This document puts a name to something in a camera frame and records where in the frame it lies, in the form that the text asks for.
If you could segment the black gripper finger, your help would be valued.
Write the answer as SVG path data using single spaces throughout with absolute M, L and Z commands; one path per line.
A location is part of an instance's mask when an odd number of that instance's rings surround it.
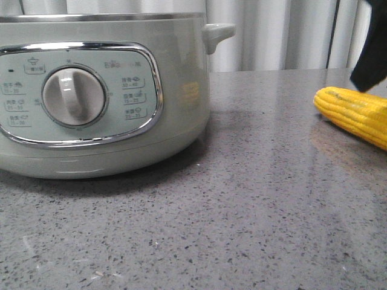
M 386 1 L 368 1 L 371 19 L 362 52 L 350 80 L 360 92 L 386 79 Z

